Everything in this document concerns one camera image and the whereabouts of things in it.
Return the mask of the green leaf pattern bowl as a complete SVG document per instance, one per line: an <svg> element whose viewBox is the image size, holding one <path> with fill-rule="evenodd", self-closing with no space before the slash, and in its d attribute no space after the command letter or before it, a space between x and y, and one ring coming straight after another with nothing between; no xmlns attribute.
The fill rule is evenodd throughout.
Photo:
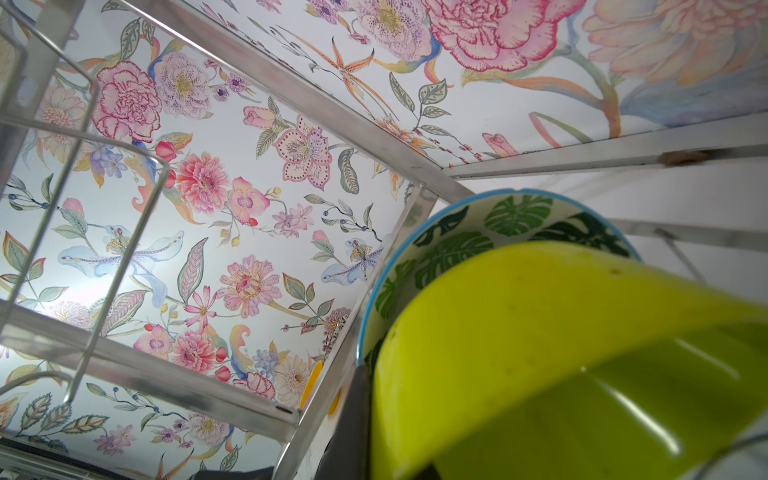
<svg viewBox="0 0 768 480"><path fill-rule="evenodd" d="M563 195L501 189L468 197L430 217L386 260L364 308L356 363L375 365L398 315L438 277L482 253L530 241L566 242L641 259L614 224Z"/></svg>

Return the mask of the silver wire dish rack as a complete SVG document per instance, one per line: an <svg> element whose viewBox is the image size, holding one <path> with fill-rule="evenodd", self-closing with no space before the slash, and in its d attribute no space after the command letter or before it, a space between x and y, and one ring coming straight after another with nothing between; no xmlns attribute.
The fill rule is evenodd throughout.
<svg viewBox="0 0 768 480"><path fill-rule="evenodd" d="M1 432L309 479L391 254L501 189L761 301L763 1L5 1ZM312 367L320 383L299 408Z"/></svg>

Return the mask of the lime green plastic bowl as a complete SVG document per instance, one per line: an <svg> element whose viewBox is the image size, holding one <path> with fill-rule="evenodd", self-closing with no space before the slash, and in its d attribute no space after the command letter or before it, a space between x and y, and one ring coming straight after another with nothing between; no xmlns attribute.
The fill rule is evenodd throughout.
<svg viewBox="0 0 768 480"><path fill-rule="evenodd" d="M767 309L616 255L492 250L398 315L375 479L689 479L767 414Z"/></svg>

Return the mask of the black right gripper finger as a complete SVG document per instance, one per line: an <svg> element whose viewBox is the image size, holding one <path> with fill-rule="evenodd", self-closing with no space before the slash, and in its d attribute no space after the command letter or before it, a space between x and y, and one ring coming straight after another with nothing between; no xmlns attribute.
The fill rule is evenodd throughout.
<svg viewBox="0 0 768 480"><path fill-rule="evenodd" d="M371 376L365 365L354 371L336 430L315 479L364 480L369 477Z"/></svg>

